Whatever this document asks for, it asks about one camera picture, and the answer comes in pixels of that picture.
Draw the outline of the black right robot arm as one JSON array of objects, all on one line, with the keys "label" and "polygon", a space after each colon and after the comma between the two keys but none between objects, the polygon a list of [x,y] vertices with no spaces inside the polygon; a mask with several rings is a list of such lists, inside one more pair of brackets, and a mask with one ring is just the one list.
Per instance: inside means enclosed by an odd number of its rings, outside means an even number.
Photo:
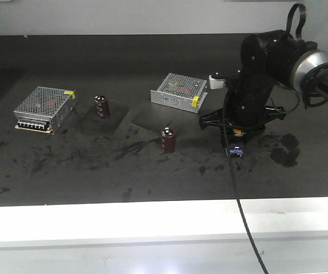
[{"label": "black right robot arm", "polygon": [[241,45],[241,63],[236,76],[209,76],[212,89],[228,92],[221,109],[199,119],[202,129],[219,127],[224,147],[246,143],[266,123],[285,118],[283,107],[266,104],[276,84],[294,91],[305,107],[328,102],[328,56],[315,42],[283,30],[250,35]]}]

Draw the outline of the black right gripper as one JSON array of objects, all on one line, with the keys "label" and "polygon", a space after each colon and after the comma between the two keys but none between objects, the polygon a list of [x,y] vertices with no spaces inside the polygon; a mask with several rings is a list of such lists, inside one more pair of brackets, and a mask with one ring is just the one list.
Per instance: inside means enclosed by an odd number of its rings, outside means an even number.
[{"label": "black right gripper", "polygon": [[199,126],[205,129],[208,126],[219,127],[221,142],[225,145],[226,129],[240,129],[245,134],[246,144],[258,133],[264,132],[265,124],[273,120],[285,118],[283,107],[267,106],[275,80],[268,75],[230,76],[225,78],[227,94],[223,107],[199,119]]}]

